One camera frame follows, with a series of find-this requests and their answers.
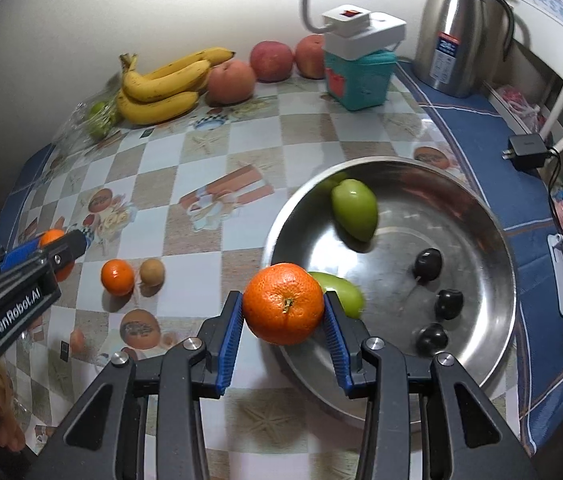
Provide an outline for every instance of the stainless steel basin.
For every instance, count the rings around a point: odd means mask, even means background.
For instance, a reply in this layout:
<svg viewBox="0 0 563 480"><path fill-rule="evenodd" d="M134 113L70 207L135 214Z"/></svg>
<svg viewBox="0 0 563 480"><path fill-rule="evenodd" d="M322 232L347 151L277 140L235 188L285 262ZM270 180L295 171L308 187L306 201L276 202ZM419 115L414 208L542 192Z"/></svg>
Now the stainless steel basin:
<svg viewBox="0 0 563 480"><path fill-rule="evenodd" d="M333 218L330 190L343 178L364 182L377 196L379 226L368 246L351 239ZM434 282L415 282L415 255L438 248L444 259ZM371 335L416 354L415 334L435 322L436 293L463 292L462 314L443 322L452 352L480 386L494 372L513 330L516 289L511 252L487 206L460 181L426 164L391 156L334 166L302 186L277 216L262 266L292 262L336 274L366 298L361 318ZM318 329L299 345L277 348L282 365L328 412L362 426L366 401L337 386L325 337ZM417 397L411 425L419 427Z"/></svg>

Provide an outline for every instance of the teal container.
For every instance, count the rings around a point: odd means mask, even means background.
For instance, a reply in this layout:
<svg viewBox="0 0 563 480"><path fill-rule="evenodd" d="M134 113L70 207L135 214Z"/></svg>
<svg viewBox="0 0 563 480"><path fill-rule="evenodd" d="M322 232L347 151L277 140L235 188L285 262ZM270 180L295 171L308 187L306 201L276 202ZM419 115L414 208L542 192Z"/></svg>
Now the teal container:
<svg viewBox="0 0 563 480"><path fill-rule="evenodd" d="M347 61L324 52L328 93L347 110L361 110L381 105L386 100L388 84L397 56L388 50Z"/></svg>

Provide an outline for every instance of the small orange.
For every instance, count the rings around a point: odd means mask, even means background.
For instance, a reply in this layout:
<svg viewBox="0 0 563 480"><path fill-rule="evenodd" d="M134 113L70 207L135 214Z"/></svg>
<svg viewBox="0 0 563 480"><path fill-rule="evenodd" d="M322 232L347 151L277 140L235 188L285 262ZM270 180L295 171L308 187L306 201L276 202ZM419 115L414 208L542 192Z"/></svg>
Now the small orange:
<svg viewBox="0 0 563 480"><path fill-rule="evenodd" d="M126 296L135 286L135 271L126 260L108 260L102 267L102 285L113 296Z"/></svg>
<svg viewBox="0 0 563 480"><path fill-rule="evenodd" d="M62 238L64 234L65 233L63 232L62 229L50 229L50 230L46 231L42 236L40 236L40 245L39 246L44 247L44 246L48 245L49 243L54 242L58 238ZM58 270L55 273L55 278L57 279L57 281L63 282L66 278L68 278L68 275L73 270L73 267L75 267L75 262L71 262L66 267L64 267L62 270Z"/></svg>
<svg viewBox="0 0 563 480"><path fill-rule="evenodd" d="M257 337L277 345L307 339L324 314L321 287L295 264L276 264L255 274L242 300L244 319Z"/></svg>

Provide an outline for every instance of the black power adapter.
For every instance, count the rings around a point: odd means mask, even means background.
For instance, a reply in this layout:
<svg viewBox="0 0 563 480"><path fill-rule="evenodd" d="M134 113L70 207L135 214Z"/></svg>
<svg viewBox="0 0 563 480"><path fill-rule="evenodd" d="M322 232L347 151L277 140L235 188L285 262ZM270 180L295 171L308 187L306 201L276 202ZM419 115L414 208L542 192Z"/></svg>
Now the black power adapter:
<svg viewBox="0 0 563 480"><path fill-rule="evenodd" d="M513 135L501 156L510 160L515 170L528 171L541 168L551 153L539 134Z"/></svg>

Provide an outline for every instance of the screw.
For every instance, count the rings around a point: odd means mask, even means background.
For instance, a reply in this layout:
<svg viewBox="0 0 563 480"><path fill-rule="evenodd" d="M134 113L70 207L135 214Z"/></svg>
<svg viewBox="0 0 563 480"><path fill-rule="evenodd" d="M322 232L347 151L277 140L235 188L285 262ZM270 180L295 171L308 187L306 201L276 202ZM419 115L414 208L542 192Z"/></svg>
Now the screw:
<svg viewBox="0 0 563 480"><path fill-rule="evenodd" d="M371 350L380 350L386 346L381 337L369 337L366 339L366 346Z"/></svg>
<svg viewBox="0 0 563 480"><path fill-rule="evenodd" d="M448 352L439 352L435 357L441 366L452 366L455 364L455 356Z"/></svg>
<svg viewBox="0 0 563 480"><path fill-rule="evenodd" d="M187 350L196 350L200 348L204 343L198 337L189 337L188 339L184 339L184 348Z"/></svg>
<svg viewBox="0 0 563 480"><path fill-rule="evenodd" d="M115 352L111 356L111 363L113 363L113 366L122 367L126 365L129 359L130 357L126 352Z"/></svg>

